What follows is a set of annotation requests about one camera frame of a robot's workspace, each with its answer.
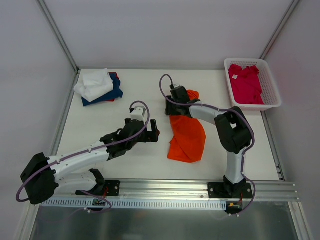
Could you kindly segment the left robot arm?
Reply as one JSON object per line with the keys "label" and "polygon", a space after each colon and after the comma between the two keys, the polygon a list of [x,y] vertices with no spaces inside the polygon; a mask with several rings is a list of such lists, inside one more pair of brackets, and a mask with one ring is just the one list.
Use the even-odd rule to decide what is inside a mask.
{"label": "left robot arm", "polygon": [[107,193],[109,185],[99,169],[80,170],[122,157],[138,143],[158,142],[160,131],[156,120],[151,119],[150,125],[151,130],[147,130],[143,121],[126,118],[124,128],[103,136],[87,149],[66,156],[47,157],[42,152],[34,155],[20,175],[26,200],[37,205],[57,193],[78,196]]}

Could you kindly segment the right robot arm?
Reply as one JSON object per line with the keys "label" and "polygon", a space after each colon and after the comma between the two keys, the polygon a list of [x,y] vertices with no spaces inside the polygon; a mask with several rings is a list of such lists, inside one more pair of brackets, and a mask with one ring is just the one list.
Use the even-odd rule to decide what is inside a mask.
{"label": "right robot arm", "polygon": [[165,115],[169,117],[173,132],[167,157],[171,160],[195,163],[204,154],[207,135],[200,121],[214,125],[221,145],[227,152],[227,169],[223,185],[214,189],[219,197],[239,198],[246,186],[243,176],[242,154],[253,139],[242,110],[234,106],[220,112],[197,105],[199,93],[171,84],[165,101]]}

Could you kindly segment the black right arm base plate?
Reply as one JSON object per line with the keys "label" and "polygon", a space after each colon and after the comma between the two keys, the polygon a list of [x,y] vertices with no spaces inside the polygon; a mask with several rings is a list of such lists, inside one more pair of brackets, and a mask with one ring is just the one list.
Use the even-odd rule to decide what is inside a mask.
{"label": "black right arm base plate", "polygon": [[250,183],[227,185],[224,182],[209,182],[207,184],[208,196],[211,199],[252,199],[253,190]]}

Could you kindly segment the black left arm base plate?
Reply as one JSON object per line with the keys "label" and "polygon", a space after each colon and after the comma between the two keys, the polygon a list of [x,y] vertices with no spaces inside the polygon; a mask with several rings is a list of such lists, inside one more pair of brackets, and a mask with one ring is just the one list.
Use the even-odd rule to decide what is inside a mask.
{"label": "black left arm base plate", "polygon": [[76,196],[85,196],[83,191],[88,192],[91,195],[99,197],[118,197],[120,191],[119,180],[105,180],[104,178],[94,181],[89,186],[82,186],[75,191]]}

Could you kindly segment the orange t-shirt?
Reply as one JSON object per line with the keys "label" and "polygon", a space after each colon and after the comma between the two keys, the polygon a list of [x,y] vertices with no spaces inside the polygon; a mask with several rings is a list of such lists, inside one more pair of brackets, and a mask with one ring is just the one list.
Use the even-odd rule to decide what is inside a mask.
{"label": "orange t-shirt", "polygon": [[207,137],[203,125],[195,118],[182,115],[171,115],[169,120],[173,138],[167,158],[184,163],[201,161]]}

